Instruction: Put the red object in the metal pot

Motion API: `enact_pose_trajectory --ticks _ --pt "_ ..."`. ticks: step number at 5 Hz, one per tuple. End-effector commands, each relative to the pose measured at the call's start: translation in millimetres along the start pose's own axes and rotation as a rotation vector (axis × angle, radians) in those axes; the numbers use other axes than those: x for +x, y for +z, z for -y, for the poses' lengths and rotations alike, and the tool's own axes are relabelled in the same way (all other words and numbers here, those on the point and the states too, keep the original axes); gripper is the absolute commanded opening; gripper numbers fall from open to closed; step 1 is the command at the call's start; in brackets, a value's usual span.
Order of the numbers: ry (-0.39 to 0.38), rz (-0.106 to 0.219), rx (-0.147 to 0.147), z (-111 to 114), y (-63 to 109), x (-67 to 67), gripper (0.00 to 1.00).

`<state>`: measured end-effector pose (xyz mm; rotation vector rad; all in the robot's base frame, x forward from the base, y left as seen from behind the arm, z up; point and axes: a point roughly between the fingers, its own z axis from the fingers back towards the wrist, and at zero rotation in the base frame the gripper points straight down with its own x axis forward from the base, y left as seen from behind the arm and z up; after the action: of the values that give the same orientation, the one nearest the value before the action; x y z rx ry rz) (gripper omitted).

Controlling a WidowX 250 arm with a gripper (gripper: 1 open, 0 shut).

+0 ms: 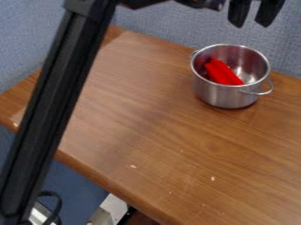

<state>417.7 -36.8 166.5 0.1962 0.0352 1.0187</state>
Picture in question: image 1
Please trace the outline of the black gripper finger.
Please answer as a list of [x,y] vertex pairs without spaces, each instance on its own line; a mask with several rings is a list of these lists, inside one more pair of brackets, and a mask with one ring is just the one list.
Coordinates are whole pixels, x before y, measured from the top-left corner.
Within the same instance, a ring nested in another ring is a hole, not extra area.
[[240,28],[244,24],[251,0],[228,0],[228,22]]
[[263,27],[268,27],[279,13],[286,0],[260,0],[255,22]]

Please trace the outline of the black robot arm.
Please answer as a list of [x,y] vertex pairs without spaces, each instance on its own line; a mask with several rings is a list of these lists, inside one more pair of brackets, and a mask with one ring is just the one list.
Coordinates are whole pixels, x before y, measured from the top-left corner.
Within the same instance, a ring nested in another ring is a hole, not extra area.
[[120,5],[132,10],[145,8],[153,4],[164,2],[176,3],[189,9],[208,9],[212,11],[220,11],[225,2],[228,2],[228,15],[227,20],[229,24],[240,28],[244,24],[250,6],[254,1],[259,1],[256,9],[255,22],[268,27],[282,10],[286,0],[118,0]]

